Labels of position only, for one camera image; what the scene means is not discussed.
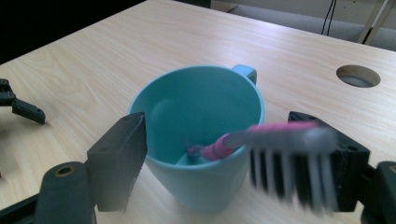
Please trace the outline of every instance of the light wood grain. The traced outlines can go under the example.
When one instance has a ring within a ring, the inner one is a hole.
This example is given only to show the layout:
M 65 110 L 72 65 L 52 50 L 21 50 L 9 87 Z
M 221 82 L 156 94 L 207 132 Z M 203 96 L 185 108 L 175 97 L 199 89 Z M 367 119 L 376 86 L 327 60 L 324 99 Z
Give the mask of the light wood grain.
M 265 121 L 291 110 L 330 123 L 372 150 L 370 163 L 396 160 L 396 53 L 173 1 L 147 1 L 0 66 L 0 77 L 47 114 L 44 126 L 0 110 L 0 209 L 39 191 L 42 175 L 86 151 L 152 79 L 182 66 L 246 64 L 258 71 Z M 336 70 L 376 71 L 370 89 Z M 247 180 L 214 215 L 180 205 L 144 166 L 125 214 L 98 223 L 360 223 L 355 213 L 317 217 L 252 190 Z

